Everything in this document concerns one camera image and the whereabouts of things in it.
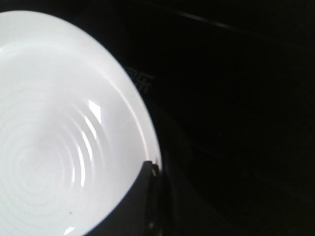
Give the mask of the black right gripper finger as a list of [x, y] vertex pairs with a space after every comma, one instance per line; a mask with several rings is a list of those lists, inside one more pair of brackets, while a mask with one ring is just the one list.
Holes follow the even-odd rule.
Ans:
[[120, 203], [87, 233], [89, 236], [160, 235], [160, 174], [145, 161], [137, 179]]

